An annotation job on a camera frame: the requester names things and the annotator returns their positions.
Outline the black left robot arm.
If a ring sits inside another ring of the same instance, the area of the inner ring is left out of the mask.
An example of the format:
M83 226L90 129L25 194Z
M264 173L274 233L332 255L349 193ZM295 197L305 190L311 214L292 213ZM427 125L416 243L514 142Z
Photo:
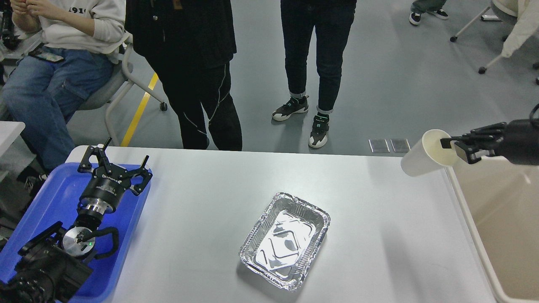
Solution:
M89 146L54 169L1 252L2 303L99 303L110 295L153 176Z

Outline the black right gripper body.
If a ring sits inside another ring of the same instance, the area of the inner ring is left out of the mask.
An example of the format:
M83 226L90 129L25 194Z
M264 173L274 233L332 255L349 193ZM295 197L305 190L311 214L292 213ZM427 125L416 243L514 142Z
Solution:
M503 130L503 139L494 149L497 157L505 157L516 165L539 163L539 133L529 120L514 120Z

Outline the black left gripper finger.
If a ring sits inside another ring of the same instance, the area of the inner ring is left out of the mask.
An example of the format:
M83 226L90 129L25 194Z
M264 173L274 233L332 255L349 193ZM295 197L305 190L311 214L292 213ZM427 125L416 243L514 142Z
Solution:
M105 153L105 150L109 146L109 143L111 141L112 141L112 138L109 137L105 141L103 147L89 146L82 157L82 160L79 164L77 171L79 173L91 173L93 171L93 168L89 161L89 158L91 156L95 156L98 161L98 167L104 167L106 174L111 174L113 167Z
M152 173L149 172L149 170L146 168L146 163L148 159L149 155L146 155L139 168L127 171L125 173L125 188L129 189L135 196L139 196L139 194L141 194L145 190L152 178ZM142 176L142 181L135 184L133 183L132 179L137 176Z

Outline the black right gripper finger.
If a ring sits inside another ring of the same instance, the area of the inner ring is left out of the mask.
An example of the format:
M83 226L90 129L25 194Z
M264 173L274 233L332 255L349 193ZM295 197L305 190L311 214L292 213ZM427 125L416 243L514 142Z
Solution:
M468 145L463 141L454 142L454 149L457 157L470 165L481 161L482 157L496 157L493 150L484 150L477 145Z
M451 141L462 142L468 146L477 146L481 149L493 149L496 142L500 142L504 138L506 122L499 122L489 126L480 127L470 130L469 133L461 136L451 136L449 138L441 138L440 144L444 149L451 148Z

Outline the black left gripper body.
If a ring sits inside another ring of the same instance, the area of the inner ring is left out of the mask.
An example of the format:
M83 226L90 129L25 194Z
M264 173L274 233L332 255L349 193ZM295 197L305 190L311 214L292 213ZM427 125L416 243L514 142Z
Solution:
M113 213L116 211L126 190L138 196L140 191L135 191L131 179L133 176L124 177L129 171L125 167L114 167L112 175L107 175L104 167L94 169L92 178L79 197L79 209L95 210L100 214Z

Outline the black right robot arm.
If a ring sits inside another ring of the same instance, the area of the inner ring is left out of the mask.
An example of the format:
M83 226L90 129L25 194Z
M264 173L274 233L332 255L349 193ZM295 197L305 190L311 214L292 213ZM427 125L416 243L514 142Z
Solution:
M529 117L475 128L461 136L441 138L439 146L454 149L468 164L482 157L504 157L515 165L539 165L538 105Z

